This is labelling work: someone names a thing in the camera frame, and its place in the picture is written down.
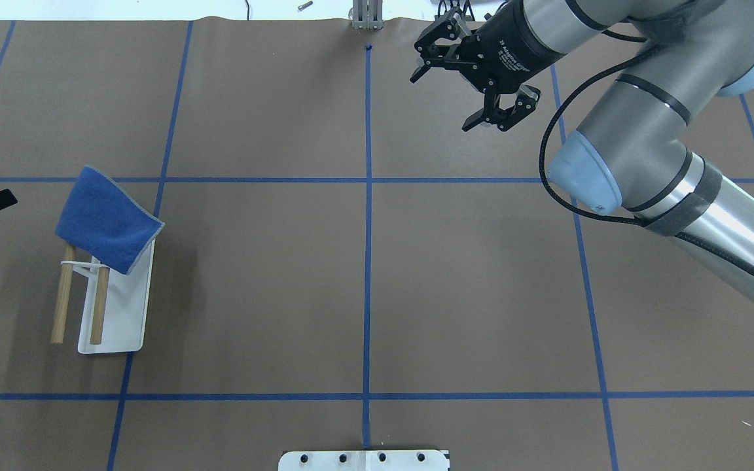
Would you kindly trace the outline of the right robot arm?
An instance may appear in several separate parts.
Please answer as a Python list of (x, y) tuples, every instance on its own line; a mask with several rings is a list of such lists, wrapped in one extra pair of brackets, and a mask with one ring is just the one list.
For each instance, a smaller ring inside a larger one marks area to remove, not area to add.
[(676, 239), (754, 301), (754, 197), (679, 139), (712, 99), (754, 89), (754, 1), (509, 1), (478, 29), (452, 8), (416, 39), (410, 80), (457, 71), (484, 95), (463, 130), (507, 131), (539, 98), (528, 80), (619, 23), (641, 50), (596, 75), (615, 80), (551, 161), (539, 155), (541, 181), (578, 215)]

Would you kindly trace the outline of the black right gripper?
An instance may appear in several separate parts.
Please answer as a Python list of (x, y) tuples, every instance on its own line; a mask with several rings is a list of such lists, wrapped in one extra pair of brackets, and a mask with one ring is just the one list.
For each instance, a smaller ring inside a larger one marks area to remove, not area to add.
[[(524, 83), (551, 65), (551, 50), (535, 38), (524, 10), (500, 10), (473, 31), (463, 8), (449, 8), (422, 30), (414, 48), (420, 60), (411, 83), (438, 68), (461, 73), (484, 92), (482, 109), (461, 126), (466, 132), (482, 124), (505, 132), (533, 113), (541, 90)], [(501, 94), (515, 93), (512, 107), (500, 107)]]

